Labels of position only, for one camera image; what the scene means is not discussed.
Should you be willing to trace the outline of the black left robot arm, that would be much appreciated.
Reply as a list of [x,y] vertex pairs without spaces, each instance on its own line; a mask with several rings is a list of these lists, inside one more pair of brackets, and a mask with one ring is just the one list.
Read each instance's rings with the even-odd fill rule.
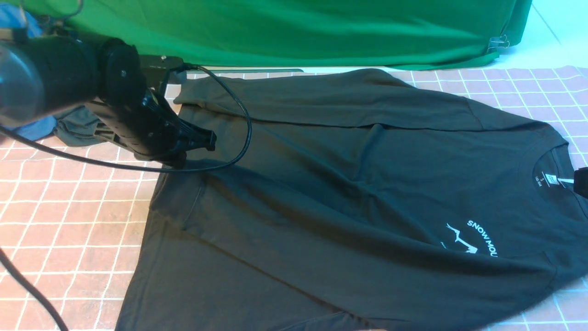
[[187,152],[214,151],[216,135],[181,120],[148,86],[137,49],[106,36],[44,36],[1,43],[1,123],[21,126],[84,105],[106,139],[141,160],[182,168]]

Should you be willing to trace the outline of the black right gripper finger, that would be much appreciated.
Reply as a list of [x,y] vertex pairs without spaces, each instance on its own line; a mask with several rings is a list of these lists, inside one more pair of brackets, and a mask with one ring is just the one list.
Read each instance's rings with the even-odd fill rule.
[[573,180],[574,193],[588,199],[588,167],[577,169]]

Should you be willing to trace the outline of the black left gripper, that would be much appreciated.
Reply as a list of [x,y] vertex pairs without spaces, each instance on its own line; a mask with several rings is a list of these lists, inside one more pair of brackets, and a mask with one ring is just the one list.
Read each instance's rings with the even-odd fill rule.
[[164,97],[151,89],[134,106],[95,100],[86,107],[99,119],[94,137],[130,151],[138,160],[184,166],[186,151],[216,149],[213,131],[183,124]]

